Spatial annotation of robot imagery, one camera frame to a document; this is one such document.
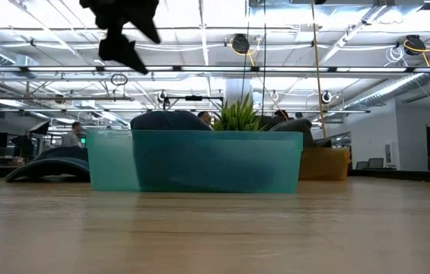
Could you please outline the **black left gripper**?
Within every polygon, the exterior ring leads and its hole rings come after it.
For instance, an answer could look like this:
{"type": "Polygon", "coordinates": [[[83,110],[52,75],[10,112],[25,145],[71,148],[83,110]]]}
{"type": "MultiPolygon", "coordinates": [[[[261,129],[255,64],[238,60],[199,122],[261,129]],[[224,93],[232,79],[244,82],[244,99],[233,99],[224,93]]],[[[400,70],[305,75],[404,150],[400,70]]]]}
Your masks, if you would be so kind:
{"type": "MultiPolygon", "coordinates": [[[[131,23],[154,43],[160,43],[154,24],[158,0],[80,0],[82,8],[89,8],[95,16],[95,24],[102,30],[121,33],[123,25],[131,23]]],[[[146,75],[148,70],[135,51],[135,41],[120,34],[100,41],[98,55],[103,61],[121,63],[146,75]]]]}

